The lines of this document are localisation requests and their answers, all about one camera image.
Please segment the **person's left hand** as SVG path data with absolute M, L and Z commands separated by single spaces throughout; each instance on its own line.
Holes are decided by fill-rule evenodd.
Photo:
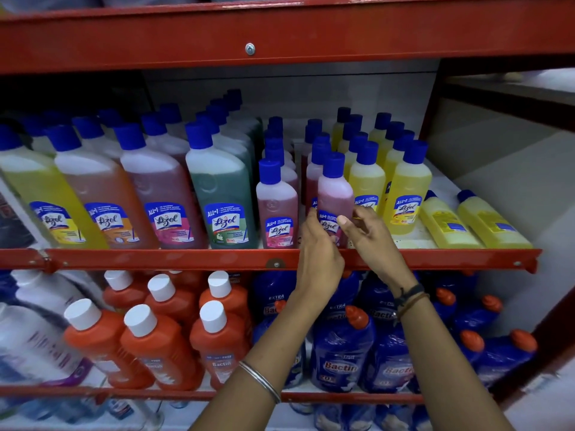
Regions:
M 341 281 L 344 260 L 339 250 L 302 252 L 302 226 L 300 231 L 296 303 L 320 314 Z

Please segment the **large pink cleaner bottle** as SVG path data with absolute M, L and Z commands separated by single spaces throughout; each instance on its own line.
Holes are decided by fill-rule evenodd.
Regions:
M 150 148 L 168 154 L 176 159 L 187 171 L 186 155 L 190 151 L 188 141 L 171 135 L 166 124 L 157 112 L 140 115 L 140 121 L 147 135 L 146 144 Z
M 176 103 L 162 103 L 159 106 L 161 120 L 166 125 L 167 132 L 173 137 L 188 140 L 185 122 Z
M 167 153 L 146 144 L 140 127 L 113 128 L 123 150 L 120 162 L 143 205 L 162 249 L 207 249 L 205 224 L 189 173 Z

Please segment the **large orange cleaner bottle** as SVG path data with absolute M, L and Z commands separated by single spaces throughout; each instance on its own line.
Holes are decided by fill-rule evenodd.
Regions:
M 132 182 L 122 166 L 85 149 L 69 125 L 46 129 L 58 170 L 111 249 L 159 249 Z
M 76 116 L 71 119 L 71 122 L 81 138 L 83 147 L 121 165 L 120 158 L 124 151 L 117 141 L 105 135 L 95 116 Z
M 104 132 L 113 131 L 114 128 L 127 123 L 127 120 L 115 108 L 98 109 L 97 118 Z

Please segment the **row of blue refill packs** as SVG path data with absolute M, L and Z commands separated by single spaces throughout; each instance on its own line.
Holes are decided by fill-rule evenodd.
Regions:
M 434 431 L 425 405 L 290 403 L 318 431 Z

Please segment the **white bottle with purple label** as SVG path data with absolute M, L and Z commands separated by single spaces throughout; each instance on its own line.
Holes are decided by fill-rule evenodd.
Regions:
M 0 359 L 23 377 L 77 386 L 92 363 L 63 339 L 63 331 L 31 309 L 0 303 Z

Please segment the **person's right forearm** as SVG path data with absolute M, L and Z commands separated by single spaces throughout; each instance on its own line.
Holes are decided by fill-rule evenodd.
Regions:
M 515 431 L 432 303 L 420 300 L 400 324 L 434 431 Z

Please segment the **large green cleaner bottle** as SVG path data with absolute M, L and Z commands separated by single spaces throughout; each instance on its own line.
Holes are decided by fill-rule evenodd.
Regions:
M 240 137 L 237 137 L 234 130 L 232 130 L 233 136 L 222 134 L 220 126 L 206 111 L 196 112 L 196 121 L 205 126 L 216 148 L 231 153 L 246 165 L 250 185 L 254 186 L 255 151 L 250 138 L 241 132 L 238 132 Z
M 214 146 L 207 127 L 185 124 L 190 151 L 186 164 L 196 191 L 211 249 L 257 249 L 248 168 L 232 153 Z
M 243 109 L 241 90 L 239 88 L 228 89 L 224 95 L 224 101 L 228 110 L 228 125 L 248 135 L 253 142 L 263 141 L 262 120 Z
M 230 115 L 224 99 L 212 100 L 206 111 L 218 124 L 223 136 L 235 139 L 248 149 L 254 149 L 254 133 L 259 127 L 256 118 L 234 118 Z

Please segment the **small pink cleaner bottle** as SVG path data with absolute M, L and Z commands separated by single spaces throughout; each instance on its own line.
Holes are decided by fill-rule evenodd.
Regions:
M 335 237 L 335 244 L 341 249 L 348 246 L 348 238 L 337 222 L 339 216 L 352 218 L 354 210 L 354 193 L 349 182 L 344 178 L 345 156 L 341 152 L 327 154 L 323 173 L 318 182 L 317 213 L 322 227 L 330 236 Z

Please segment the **large yellow cleaner bottle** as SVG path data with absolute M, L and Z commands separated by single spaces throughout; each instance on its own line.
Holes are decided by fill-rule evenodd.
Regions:
M 46 135 L 46 119 L 41 115 L 24 115 L 20 119 L 25 134 L 31 137 L 31 148 L 34 151 L 54 158 L 56 150 Z
M 109 248 L 54 159 L 27 148 L 5 124 L 0 124 L 0 171 L 58 246 Z

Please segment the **group of orange white-capped bottles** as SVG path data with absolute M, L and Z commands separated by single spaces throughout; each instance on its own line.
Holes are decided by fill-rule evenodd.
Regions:
M 251 314 L 248 290 L 225 271 L 213 272 L 207 283 L 197 297 L 176 288 L 169 275 L 155 275 L 144 303 L 123 317 L 79 300 L 64 312 L 64 338 L 114 387 L 148 388 L 151 374 L 162 390 L 193 391 L 207 371 L 218 390 L 250 349 Z

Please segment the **silver bangle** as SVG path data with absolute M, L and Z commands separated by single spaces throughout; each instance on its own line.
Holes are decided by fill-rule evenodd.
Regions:
M 239 362 L 239 367 L 247 372 L 248 375 L 250 375 L 260 384 L 260 386 L 262 386 L 267 391 L 276 405 L 282 402 L 279 392 L 259 371 L 257 371 L 255 368 L 243 360 Z

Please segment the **group of blue orange-capped bottles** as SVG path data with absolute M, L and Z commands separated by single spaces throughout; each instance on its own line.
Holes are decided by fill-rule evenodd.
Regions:
M 503 309 L 498 297 L 474 297 L 477 275 L 459 271 L 419 271 L 414 275 L 485 387 L 538 350 L 535 337 L 520 329 L 484 339 L 481 333 Z M 360 387 L 368 393 L 394 393 L 406 384 L 419 390 L 404 329 L 397 320 L 390 288 L 372 272 L 343 272 L 334 295 L 314 323 L 290 370 L 285 387 L 300 383 L 305 370 L 328 392 Z

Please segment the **group of small pink bottles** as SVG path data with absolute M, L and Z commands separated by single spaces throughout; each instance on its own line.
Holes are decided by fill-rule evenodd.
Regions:
M 299 237 L 299 177 L 284 146 L 283 120 L 270 118 L 263 133 L 256 198 L 265 249 L 295 249 Z

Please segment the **group of small yellow bottles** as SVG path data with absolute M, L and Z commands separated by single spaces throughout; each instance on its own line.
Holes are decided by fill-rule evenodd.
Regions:
M 533 245 L 472 190 L 456 195 L 457 209 L 430 190 L 432 172 L 424 160 L 428 144 L 389 122 L 393 140 L 384 160 L 384 209 L 380 213 L 394 236 L 405 236 L 422 223 L 440 249 L 533 249 Z

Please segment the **person's left forearm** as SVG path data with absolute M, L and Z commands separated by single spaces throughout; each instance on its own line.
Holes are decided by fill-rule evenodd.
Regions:
M 281 394 L 306 335 L 320 314 L 296 303 L 295 291 L 243 359 Z M 239 366 L 188 431 L 265 431 L 276 404 Z

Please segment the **person's right hand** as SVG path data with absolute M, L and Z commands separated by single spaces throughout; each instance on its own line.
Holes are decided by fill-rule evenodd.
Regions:
M 352 217 L 360 218 L 360 248 L 356 249 L 361 259 L 395 298 L 400 288 L 411 289 L 418 281 L 399 252 L 382 218 L 370 207 L 357 205 Z

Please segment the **red metal shelf rack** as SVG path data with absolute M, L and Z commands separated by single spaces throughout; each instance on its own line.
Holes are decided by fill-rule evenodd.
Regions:
M 253 43 L 249 57 L 245 45 Z M 0 18 L 1 96 L 177 102 L 185 121 L 229 88 L 302 142 L 337 109 L 392 114 L 428 159 L 542 254 L 485 260 L 478 291 L 504 302 L 492 333 L 532 331 L 536 356 L 494 395 L 517 430 L 575 429 L 575 0 L 265 0 L 90 8 Z

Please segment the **white plastic bottle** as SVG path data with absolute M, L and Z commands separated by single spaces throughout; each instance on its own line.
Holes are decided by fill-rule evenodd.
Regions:
M 60 317 L 69 305 L 85 298 L 73 283 L 59 274 L 38 269 L 13 269 L 10 274 L 16 282 L 16 298 L 20 302 Z

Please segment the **black thread wristband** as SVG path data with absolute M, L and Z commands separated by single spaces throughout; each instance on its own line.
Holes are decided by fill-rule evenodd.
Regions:
M 414 287 L 408 290 L 400 288 L 400 291 L 400 296 L 394 299 L 394 304 L 397 310 L 394 326 L 399 325 L 401 317 L 420 300 L 425 298 L 429 303 L 431 303 L 429 294 L 421 283 L 417 283 Z

